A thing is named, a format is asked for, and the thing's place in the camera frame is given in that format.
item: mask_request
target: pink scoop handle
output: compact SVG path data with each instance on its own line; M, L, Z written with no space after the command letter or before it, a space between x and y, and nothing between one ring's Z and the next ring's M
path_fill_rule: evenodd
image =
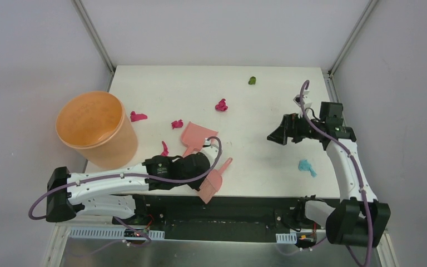
M220 169L219 169L219 173L220 174L223 174L224 173L224 171L228 168L228 166L230 165L230 163L233 161L233 159L232 158L228 158L227 159L227 161L225 161L225 163L220 167Z
M194 152L195 147L193 146L188 146L186 149L186 152L184 152L184 155L182 155L182 157L186 157L190 154L192 154Z

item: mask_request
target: pink dustpan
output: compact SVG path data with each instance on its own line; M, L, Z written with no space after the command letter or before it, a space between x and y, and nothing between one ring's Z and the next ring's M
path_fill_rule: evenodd
M209 130L192 122L187 124L184 132L181 134L181 142L187 146L186 152L182 157L192 154L194 151L200 151L205 142L205 138L217 136L219 132Z
M217 193L222 187L224 180L222 174L232 161L233 159L229 157L218 171L212 170L200 185L200 190L197 192L197 195L205 204L207 204L215 195L215 193Z

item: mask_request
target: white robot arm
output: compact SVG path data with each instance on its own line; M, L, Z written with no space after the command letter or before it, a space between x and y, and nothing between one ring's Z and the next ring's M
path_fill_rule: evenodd
M135 215L135 200L131 196L112 194L169 190L184 184L199 191L205 176L192 182L183 180L204 174L214 164L220 152L218 146L206 140L200 152L184 158L154 156L132 167L93 174L69 173L66 167L56 168L48 182L48 191L71 183L75 186L58 190L48 196L45 219L54 223L70 220L77 215L130 218ZM154 176L170 182L153 179Z
M295 99L298 105L301 100L304 103L304 96L299 98L300 95ZM288 137L292 138L293 143L304 138L319 140L333 164L341 203L334 208L315 196L303 197L292 211L291 227L299 229L316 222L325 227L327 239L332 244L368 246L368 216L365 213L367 207L361 193L364 190L372 222L372 246L376 247L390 218L390 209L387 204L378 202L362 171L354 131L351 127L343 126L342 104L322 102L319 118L312 120L303 115L306 112L304 106L306 104L301 106L302 114L285 114L280 126L267 139L281 145L287 144ZM339 144L332 142L325 135ZM360 170L362 182L359 181L353 160Z

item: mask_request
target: metal frame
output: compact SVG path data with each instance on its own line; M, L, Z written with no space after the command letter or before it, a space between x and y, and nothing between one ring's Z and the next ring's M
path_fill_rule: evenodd
M87 228L91 227L106 228L107 230L113 228L120 228L120 225L112 225L111 217L109 216L81 216L74 218L69 222L57 223L52 236L51 243L45 254L43 266L46 267L59 267L61 260L63 259L63 252L66 247L67 239L73 228ZM144 228L144 226L134 226L135 228ZM305 230L301 234L309 233L310 230ZM325 233L325 230L318 229L317 233ZM396 260L395 251L392 246L390 235L384 232L379 245L377 246L379 254L379 260L382 267L399 267Z
M330 97L331 102L340 102L340 98L338 97L338 93L335 89L335 84L333 83L333 79L330 78L330 75L327 73L323 74L323 79L325 80L325 86L328 90L328 96Z
M73 3L76 11L78 12L81 18L81 22L84 24L84 27L86 28L87 33L89 34L90 38L94 42L94 45L96 46L97 51L101 55L102 59L104 60L104 63L106 64L108 70L113 76L115 73L116 66L114 66L114 64L112 63L112 60L110 59L107 53L107 50L102 44L101 38L99 37L99 34L96 31L96 28L94 28L94 24L92 24L91 18L89 17L89 14L87 13L86 8L82 3L82 0L71 0L71 2Z
M372 11L374 10L374 7L379 2L379 0L369 0L368 5L364 8L363 13L358 19L358 22L354 26L354 28L351 31L351 34L347 38L345 45L341 49L340 53L338 54L338 57L335 60L335 63L333 63L333 66L331 66L330 69L330 77L333 79L333 76L335 75L336 70L340 67L344 57L348 53L349 49L351 48L351 45L356 40L356 37L361 32L361 29L363 28L364 24L368 20L369 16L371 15Z

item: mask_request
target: red wire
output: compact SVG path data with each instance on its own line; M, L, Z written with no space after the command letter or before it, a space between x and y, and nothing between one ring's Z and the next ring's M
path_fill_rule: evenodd
M151 217L151 221L146 225L145 229L148 229L148 227L150 227L150 225L153 223L153 221L155 220L155 218L153 218L153 216L151 216L151 214L148 214L148 216Z
M310 234L310 235L314 235L316 233L316 222L314 222L314 230L313 230L313 232Z

